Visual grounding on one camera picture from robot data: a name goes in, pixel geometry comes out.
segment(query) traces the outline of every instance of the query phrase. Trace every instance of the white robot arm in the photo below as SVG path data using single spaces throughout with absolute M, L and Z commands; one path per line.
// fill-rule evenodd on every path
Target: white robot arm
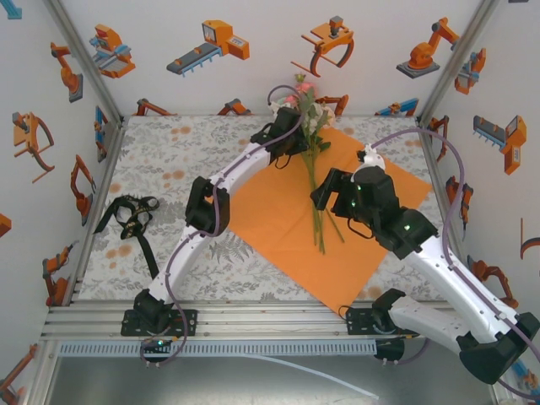
M 270 165 L 272 154 L 264 148 L 256 150 L 259 146 L 260 145 L 258 143 L 249 143 L 246 149 L 244 149 L 244 152 L 242 152 L 242 154 L 238 158 L 236 158 L 230 165 L 225 167 L 219 173 L 212 175 L 209 178 L 209 182 L 207 182 L 206 184 L 215 185 L 219 181 L 219 179 L 223 179 L 219 183 L 219 188 L 221 191 L 220 194 L 227 195 L 227 199 L 229 197 L 232 197 L 248 179 L 253 177 L 259 170 L 262 170 L 268 165 Z M 207 187 L 207 194 L 209 194 L 210 192 L 209 187 Z M 228 208 L 229 203 L 228 201 L 220 202 L 219 205 L 222 208 L 222 211 L 224 211 L 223 208 Z M 190 203 L 188 203 L 188 209 L 186 210 L 186 220 L 188 223 L 190 223 L 191 220 L 193 220 L 194 222 L 200 220 L 200 218 L 189 218 L 190 213 L 195 213 L 195 215 L 198 215 L 196 210 L 196 207 L 190 206 Z M 228 213 L 222 212 L 222 214 L 227 218 L 228 222 Z M 198 234 L 197 231 L 200 229 L 196 228 L 195 226 L 188 225 L 184 228 L 182 236 L 176 244 L 175 249 L 173 250 L 178 251 L 178 254 L 175 255 L 170 264 L 169 282 L 170 287 L 174 291 L 178 290 L 181 285 L 182 279 L 190 270 L 190 268 L 192 268 L 195 259 L 206 248 L 206 246 L 210 243 L 211 240 L 211 238 L 207 237 L 206 235 Z M 212 224 L 208 226 L 208 228 L 212 230 L 213 227 L 215 227 L 215 222 L 212 221 Z M 166 305 L 172 302 L 171 297 L 165 287 L 165 269 L 162 269 L 158 277 L 156 277 L 152 281 L 152 283 L 150 283 L 148 288 L 150 295 L 154 297 L 157 301 L 163 300 Z
M 311 194 L 316 208 L 324 209 L 336 192 L 331 212 L 365 224 L 382 247 L 421 272 L 459 315 L 448 316 L 391 289 L 373 304 L 375 324 L 383 332 L 399 327 L 424 335 L 458 354 L 479 380 L 494 384 L 527 348 L 509 323 L 530 339 L 540 323 L 496 298 L 451 251 L 450 266 L 437 229 L 419 211 L 400 206 L 382 157 L 368 145 L 359 159 L 362 165 L 354 173 L 330 170 Z

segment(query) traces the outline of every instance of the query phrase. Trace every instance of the orange stain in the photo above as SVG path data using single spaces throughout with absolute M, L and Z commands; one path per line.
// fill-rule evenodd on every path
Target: orange stain
M 376 300 L 382 295 L 381 287 L 373 286 L 368 288 L 368 295 L 371 299 Z
M 177 180 L 183 179 L 184 175 L 185 175 L 185 173 L 182 170 L 175 170 L 172 173 L 172 176 Z
M 109 192 L 119 192 L 122 189 L 120 183 L 112 183 L 109 187 Z
M 422 148 L 422 142 L 420 142 L 419 139 L 415 140 L 415 141 L 411 141 L 411 140 L 408 140 L 408 141 L 405 141 L 405 145 L 406 146 L 416 146 L 417 148 Z
M 130 245 L 122 245 L 118 248 L 118 254 L 122 257 L 126 257 L 132 252 L 132 247 Z

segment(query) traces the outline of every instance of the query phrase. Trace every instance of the pink flower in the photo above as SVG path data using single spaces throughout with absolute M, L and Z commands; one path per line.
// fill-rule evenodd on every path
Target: pink flower
M 298 104 L 298 98 L 294 94 L 288 95 L 285 97 L 285 103 L 289 103 L 293 108 L 295 108 Z
M 313 83 L 301 82 L 301 83 L 296 84 L 295 87 L 300 93 L 307 93 L 309 89 L 313 89 L 315 93 L 315 97 L 316 97 L 317 90 L 316 90 L 315 84 Z

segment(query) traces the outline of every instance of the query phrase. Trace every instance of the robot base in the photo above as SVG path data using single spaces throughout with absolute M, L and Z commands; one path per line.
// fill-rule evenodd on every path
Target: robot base
M 420 76 L 424 76 L 425 74 L 439 70 L 439 68 L 440 66 L 435 62 L 431 63 L 431 66 L 427 67 L 426 69 L 411 69 L 408 66 L 408 62 L 400 63 L 396 66 L 397 70 L 410 78 L 419 78 Z
M 94 195 L 93 194 L 89 194 L 88 197 L 87 197 L 87 208 L 84 210 L 86 211 L 86 214 L 82 214 L 81 213 L 81 225 L 82 226 L 85 226 L 86 223 L 88 222 L 88 217 L 90 215 L 90 209 L 92 208 L 92 202 L 94 201 Z
M 83 98 L 83 75 L 78 74 L 78 88 L 75 93 L 69 92 L 69 102 L 74 103 L 77 100 L 81 100 Z

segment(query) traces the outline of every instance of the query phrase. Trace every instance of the black strap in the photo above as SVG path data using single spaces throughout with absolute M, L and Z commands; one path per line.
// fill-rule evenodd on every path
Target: black strap
M 95 234 L 98 234 L 102 230 L 104 230 L 107 224 L 109 223 L 109 219 L 111 219 L 111 216 L 114 214 L 116 218 L 116 222 L 123 228 L 120 234 L 120 239 L 122 240 L 129 239 L 133 236 L 137 237 L 138 243 L 143 249 L 144 258 L 146 259 L 146 263 L 148 264 L 148 270 L 150 270 L 150 276 L 152 276 L 152 279 L 158 276 L 159 269 L 158 269 L 158 265 L 155 262 L 152 248 L 150 247 L 149 242 L 144 237 L 144 231 L 146 230 L 146 226 L 148 225 L 148 223 L 153 218 L 150 212 L 154 211 L 158 207 L 159 207 L 159 201 L 156 197 L 143 197 L 143 198 L 135 198 L 132 196 L 117 197 L 114 199 L 111 205 L 106 209 L 105 213 L 103 214 L 103 218 L 98 223 L 98 226 L 95 228 L 95 232 L 94 232 Z M 122 222 L 118 218 L 118 210 L 120 208 L 127 208 L 132 212 L 131 216 L 126 222 Z M 139 218 L 139 214 L 141 213 L 147 213 L 148 215 L 148 219 L 144 221 L 144 223 L 142 223 L 141 219 Z

